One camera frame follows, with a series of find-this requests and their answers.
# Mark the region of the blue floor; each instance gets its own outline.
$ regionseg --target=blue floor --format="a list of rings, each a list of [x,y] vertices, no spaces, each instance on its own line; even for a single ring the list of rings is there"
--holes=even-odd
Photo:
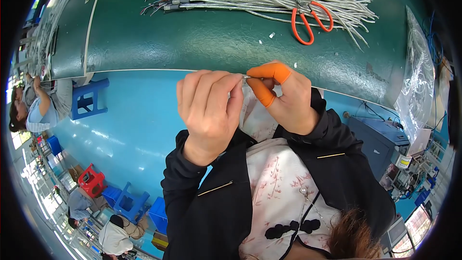
[[[109,78],[109,87],[99,93],[99,108],[107,113],[79,120],[66,118],[52,129],[60,145],[85,169],[90,163],[101,171],[109,185],[129,192],[151,196],[148,202],[162,197],[160,181],[164,178],[165,157],[175,148],[175,136],[185,128],[176,108],[176,82],[184,71],[114,71],[95,73],[93,80]],[[342,118],[351,115],[373,117],[361,101],[324,92],[327,109],[333,108]],[[370,104],[384,118],[392,113]],[[162,252],[146,240],[144,250],[161,257]]]

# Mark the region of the black jacket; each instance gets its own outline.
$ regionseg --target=black jacket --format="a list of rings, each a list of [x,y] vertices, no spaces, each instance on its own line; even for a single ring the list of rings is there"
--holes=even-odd
[[[307,136],[289,133],[278,126],[274,138],[283,137],[308,168],[327,205],[349,211],[364,211],[372,237],[380,238],[395,219],[396,208],[388,193],[374,178],[362,141],[356,140],[326,101],[313,93],[311,106],[320,120]],[[256,141],[236,130],[226,153],[215,160],[213,169],[199,183],[206,168],[182,156],[188,131],[176,136],[176,149],[166,158],[164,189],[169,245],[164,259],[239,259],[238,246],[250,233],[252,195],[245,158]],[[333,154],[340,156],[320,158]],[[232,184],[210,191],[232,181]]]

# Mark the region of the red plastic stool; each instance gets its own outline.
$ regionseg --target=red plastic stool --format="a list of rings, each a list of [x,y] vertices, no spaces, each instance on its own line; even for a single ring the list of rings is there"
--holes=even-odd
[[[92,198],[95,198],[108,186],[103,185],[104,174],[96,173],[91,167],[93,163],[90,163],[90,166],[79,176],[78,184],[84,191]],[[88,174],[88,180],[84,181],[84,176]],[[97,191],[93,193],[93,189],[98,187]]]

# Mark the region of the blue plastic crate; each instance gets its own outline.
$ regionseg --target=blue plastic crate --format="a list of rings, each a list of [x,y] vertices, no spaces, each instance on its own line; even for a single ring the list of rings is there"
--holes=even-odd
[[[57,154],[61,153],[61,146],[59,145],[58,138],[55,136],[50,136],[47,139],[48,144],[50,145],[51,153],[56,156]]]
[[[115,188],[113,186],[108,186],[107,188],[104,189],[104,191],[101,194],[106,199],[109,206],[111,206],[111,208],[114,208],[114,204],[119,199],[120,194],[122,194],[122,190]]]
[[[157,231],[167,234],[167,215],[165,214],[165,201],[162,197],[157,197],[154,205],[148,211],[149,217],[156,225]]]

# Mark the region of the green workbench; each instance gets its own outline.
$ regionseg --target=green workbench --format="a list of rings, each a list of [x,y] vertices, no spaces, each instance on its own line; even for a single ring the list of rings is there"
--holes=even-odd
[[[52,57],[53,78],[83,75],[88,10],[93,1],[70,2],[65,10],[69,15],[63,12]],[[346,31],[337,29],[326,33],[313,28],[315,42],[305,46],[295,39],[289,23],[245,11],[193,9],[149,16],[151,11],[140,15],[144,0],[98,0],[86,71],[212,69],[245,73],[250,67],[279,59],[292,67],[297,63],[297,71],[316,87],[392,107],[403,83],[406,5],[419,21],[425,17],[422,0],[373,0],[369,4],[380,19],[366,23],[369,33],[359,31],[370,46],[359,42],[362,52]],[[289,14],[281,16],[290,19]],[[64,35],[61,28],[68,27],[66,22],[73,22],[74,30]],[[297,28],[307,38],[304,27]]]

